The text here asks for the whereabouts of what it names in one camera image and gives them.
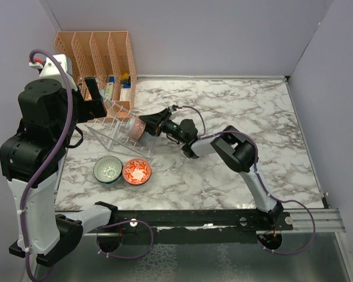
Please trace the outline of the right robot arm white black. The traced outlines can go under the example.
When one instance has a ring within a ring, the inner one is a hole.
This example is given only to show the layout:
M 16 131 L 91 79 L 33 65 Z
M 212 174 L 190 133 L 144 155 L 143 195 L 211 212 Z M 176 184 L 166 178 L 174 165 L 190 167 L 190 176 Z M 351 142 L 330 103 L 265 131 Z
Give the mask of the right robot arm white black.
M 173 105 L 151 115 L 141 115 L 145 130 L 152 136 L 166 134 L 173 141 L 182 144 L 184 155 L 190 159 L 217 154 L 232 171 L 239 173 L 251 192 L 258 213 L 259 225 L 271 230 L 279 224 L 284 211 L 280 200 L 272 195 L 258 165 L 258 147 L 248 135 L 233 126 L 210 136 L 198 136 L 198 129 L 192 119 L 180 123 L 171 120 L 179 107 Z

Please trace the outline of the orange floral bowl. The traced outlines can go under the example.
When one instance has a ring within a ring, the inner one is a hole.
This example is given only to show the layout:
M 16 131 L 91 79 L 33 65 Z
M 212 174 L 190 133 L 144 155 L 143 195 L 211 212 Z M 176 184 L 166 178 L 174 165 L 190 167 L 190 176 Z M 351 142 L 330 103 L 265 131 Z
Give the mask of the orange floral bowl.
M 122 169 L 124 180 L 134 186 L 145 184 L 151 178 L 151 175 L 151 165 L 142 158 L 134 158 L 127 161 Z

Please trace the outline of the green patterned bowl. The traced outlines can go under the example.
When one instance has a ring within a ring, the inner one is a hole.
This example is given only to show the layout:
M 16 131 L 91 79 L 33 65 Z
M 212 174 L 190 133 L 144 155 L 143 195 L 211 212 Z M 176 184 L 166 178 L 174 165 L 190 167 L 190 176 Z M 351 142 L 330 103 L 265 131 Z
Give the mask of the green patterned bowl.
M 102 184 L 113 184 L 122 176 L 123 164 L 115 156 L 104 156 L 97 160 L 93 168 L 95 179 Z

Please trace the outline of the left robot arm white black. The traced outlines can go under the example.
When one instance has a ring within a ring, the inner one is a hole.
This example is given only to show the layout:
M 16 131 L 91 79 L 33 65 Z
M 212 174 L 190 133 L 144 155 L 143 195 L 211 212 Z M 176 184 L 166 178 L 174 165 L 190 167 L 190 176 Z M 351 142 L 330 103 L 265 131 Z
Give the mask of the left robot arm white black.
M 9 252 L 18 257 L 34 254 L 37 263 L 45 267 L 52 267 L 71 253 L 84 234 L 98 227 L 110 232 L 118 225 L 117 207 L 104 202 L 96 202 L 73 216 L 55 213 L 60 162 L 71 148 L 76 125 L 107 113 L 96 80 L 86 78 L 85 83 L 91 99 L 84 100 L 78 89 L 72 91 L 68 135 L 51 161 L 47 157 L 55 150 L 67 115 L 67 92 L 55 79 L 38 79 L 25 86 L 18 96 L 22 119 L 17 133 L 0 148 L 2 174 L 27 226 L 19 231 Z

